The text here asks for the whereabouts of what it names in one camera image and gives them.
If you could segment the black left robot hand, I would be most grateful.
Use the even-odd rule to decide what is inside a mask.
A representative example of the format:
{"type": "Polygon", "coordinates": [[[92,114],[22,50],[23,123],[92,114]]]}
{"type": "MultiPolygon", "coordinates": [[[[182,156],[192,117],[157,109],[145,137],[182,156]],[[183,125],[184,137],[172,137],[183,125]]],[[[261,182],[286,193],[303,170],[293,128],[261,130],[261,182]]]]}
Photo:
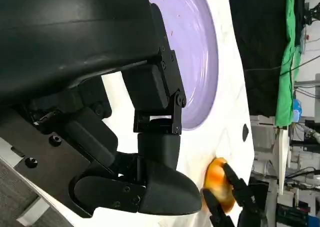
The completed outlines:
{"type": "Polygon", "coordinates": [[[18,173],[80,217],[201,209],[177,171],[186,104],[149,0],[0,0],[0,136],[18,173]]]}

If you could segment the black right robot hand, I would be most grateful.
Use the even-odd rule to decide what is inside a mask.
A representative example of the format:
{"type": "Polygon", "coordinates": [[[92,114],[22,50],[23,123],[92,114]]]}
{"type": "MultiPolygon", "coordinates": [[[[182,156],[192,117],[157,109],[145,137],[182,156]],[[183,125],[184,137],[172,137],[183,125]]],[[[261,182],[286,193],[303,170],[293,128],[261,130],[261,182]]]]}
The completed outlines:
{"type": "Polygon", "coordinates": [[[242,208],[238,227],[268,226],[267,217],[250,187],[224,158],[215,158],[207,167],[202,188],[202,205],[210,212],[212,226],[233,227],[235,224],[228,213],[235,204],[242,208]]]}

